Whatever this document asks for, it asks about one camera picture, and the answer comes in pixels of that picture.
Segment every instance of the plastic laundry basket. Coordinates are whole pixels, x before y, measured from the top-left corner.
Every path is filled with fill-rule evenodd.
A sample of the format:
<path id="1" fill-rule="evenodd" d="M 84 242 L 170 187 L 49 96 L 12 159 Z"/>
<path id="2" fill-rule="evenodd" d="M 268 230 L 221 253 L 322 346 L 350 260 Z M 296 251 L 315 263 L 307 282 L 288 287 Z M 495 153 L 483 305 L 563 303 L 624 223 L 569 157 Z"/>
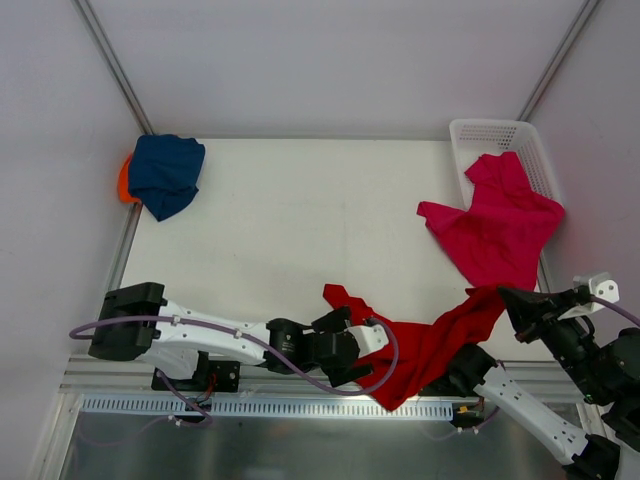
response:
<path id="1" fill-rule="evenodd" d="M 454 120 L 449 125 L 449 131 L 465 208 L 471 206 L 474 187 L 464 172 L 480 155 L 500 155 L 506 151 L 518 154 L 535 192 L 562 204 L 549 158 L 542 148 L 538 131 L 530 123 L 513 120 Z"/>

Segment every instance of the white robotic arm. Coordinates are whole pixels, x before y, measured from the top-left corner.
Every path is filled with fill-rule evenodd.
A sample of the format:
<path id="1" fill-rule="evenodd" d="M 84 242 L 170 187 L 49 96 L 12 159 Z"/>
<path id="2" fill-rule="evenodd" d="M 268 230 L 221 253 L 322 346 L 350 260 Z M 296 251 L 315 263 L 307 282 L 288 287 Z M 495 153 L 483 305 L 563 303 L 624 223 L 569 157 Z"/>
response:
<path id="1" fill-rule="evenodd" d="M 282 374 L 292 373 L 273 355 L 277 352 L 303 372 L 321 368 L 335 387 L 371 373 L 369 365 L 356 366 L 357 360 L 382 349 L 390 340 L 387 327 L 352 326 L 346 307 L 310 326 L 286 319 L 248 323 L 186 309 L 164 300 L 163 290 L 162 285 L 145 283 L 109 292 L 101 319 L 146 315 L 150 320 L 107 320 L 103 327 L 96 327 L 89 354 L 106 360 L 140 358 L 171 379 L 181 380 L 194 376 L 203 353 L 205 363 L 208 354 L 214 354 Z M 613 402 L 603 420 L 616 431 L 622 449 L 604 437 L 587 435 L 557 416 L 525 392 L 477 345 L 465 345 L 454 356 L 447 381 L 460 395 L 481 395 L 522 424 L 565 466 L 570 480 L 640 478 L 640 328 L 623 330 L 617 340 L 599 347 L 593 338 L 593 325 L 584 317 L 599 309 L 601 303 L 618 300 L 615 282 L 608 275 L 596 275 L 579 278 L 575 288 L 558 294 L 499 290 L 519 341 L 541 339 L 583 392 L 586 402 Z M 158 316 L 164 321 L 153 321 Z"/>
<path id="2" fill-rule="evenodd" d="M 266 350 L 249 341 L 244 335 L 250 334 L 269 343 L 271 331 L 266 322 L 240 322 L 206 315 L 182 307 L 170 300 L 166 302 L 166 305 L 160 307 L 158 315 L 174 317 L 176 320 L 186 318 L 205 321 L 213 325 L 229 327 L 238 332 L 237 335 L 231 336 L 208 328 L 186 325 L 179 321 L 157 324 L 155 327 L 157 338 L 151 343 L 150 348 L 138 358 L 162 370 L 171 379 L 191 378 L 198 365 L 198 352 L 226 357 L 244 365 L 265 363 Z M 344 331 L 348 332 L 357 343 L 357 358 L 381 350 L 389 343 L 384 329 L 380 326 L 349 326 Z M 294 348 L 286 345 L 286 336 L 284 340 L 284 349 Z"/>
<path id="3" fill-rule="evenodd" d="M 615 282 L 605 274 L 577 278 L 572 290 L 558 294 L 499 291 L 519 341 L 541 339 L 587 403 L 613 402 L 603 420 L 616 431 L 622 448 L 563 420 L 477 345 L 465 345 L 457 352 L 440 386 L 444 380 L 462 396 L 477 394 L 495 403 L 553 454 L 570 480 L 640 478 L 640 329 L 623 330 L 617 340 L 599 347 L 591 321 L 583 317 L 599 309 L 601 301 L 618 300 Z M 587 330 L 575 320 L 577 316 Z"/>
<path id="4" fill-rule="evenodd" d="M 284 318 L 250 323 L 193 311 L 165 300 L 163 293 L 163 285 L 150 282 L 109 292 L 100 312 L 106 321 L 98 322 L 89 354 L 104 360 L 141 359 L 171 380 L 198 383 L 203 372 L 210 370 L 209 354 L 293 373 L 284 359 L 302 372 L 322 369 L 332 387 L 337 387 L 372 373 L 371 365 L 358 359 L 390 341 L 388 327 L 379 322 L 352 325 L 348 307 L 333 310 L 311 325 Z M 136 321 L 118 321 L 122 317 Z"/>

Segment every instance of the white wall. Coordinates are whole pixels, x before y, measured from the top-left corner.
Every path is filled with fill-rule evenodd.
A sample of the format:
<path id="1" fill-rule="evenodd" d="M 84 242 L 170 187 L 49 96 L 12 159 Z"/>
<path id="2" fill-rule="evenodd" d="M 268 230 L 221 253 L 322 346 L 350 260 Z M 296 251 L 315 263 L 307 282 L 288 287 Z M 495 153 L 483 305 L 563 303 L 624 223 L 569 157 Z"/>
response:
<path id="1" fill-rule="evenodd" d="M 567 209 L 547 248 L 555 288 L 608 270 L 620 305 L 640 314 L 640 2 L 607 0 L 562 68 L 533 123 L 555 164 Z M 594 316 L 609 340 L 628 323 Z"/>
<path id="2" fill-rule="evenodd" d="M 159 132 L 449 138 L 516 118 L 582 0 L 93 0 Z"/>
<path id="3" fill-rule="evenodd" d="M 22 480 L 100 304 L 136 124 L 68 0 L 0 7 L 0 478 Z"/>

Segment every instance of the glass panel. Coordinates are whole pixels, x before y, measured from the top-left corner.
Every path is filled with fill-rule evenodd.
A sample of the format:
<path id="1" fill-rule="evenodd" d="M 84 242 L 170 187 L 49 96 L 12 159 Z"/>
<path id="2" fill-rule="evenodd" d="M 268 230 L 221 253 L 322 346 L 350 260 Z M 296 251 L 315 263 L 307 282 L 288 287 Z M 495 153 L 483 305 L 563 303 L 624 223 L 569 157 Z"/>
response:
<path id="1" fill-rule="evenodd" d="M 569 408 L 562 412 L 573 413 Z M 83 414 L 64 480 L 564 480 L 560 465 L 520 425 L 499 413 L 478 435 L 444 441 L 449 424 L 395 420 L 219 418 L 209 428 L 152 417 Z"/>

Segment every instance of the pink cloth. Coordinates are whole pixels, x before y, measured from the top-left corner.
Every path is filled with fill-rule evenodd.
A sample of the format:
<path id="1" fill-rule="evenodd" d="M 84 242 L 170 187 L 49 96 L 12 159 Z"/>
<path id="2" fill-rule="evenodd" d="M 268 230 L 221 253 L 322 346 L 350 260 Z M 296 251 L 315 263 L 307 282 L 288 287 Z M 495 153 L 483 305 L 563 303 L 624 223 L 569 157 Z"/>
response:
<path id="1" fill-rule="evenodd" d="M 421 202 L 418 215 L 474 287 L 509 282 L 533 290 L 540 252 L 564 209 L 531 190 L 514 152 L 482 155 L 465 173 L 475 184 L 468 212 Z"/>

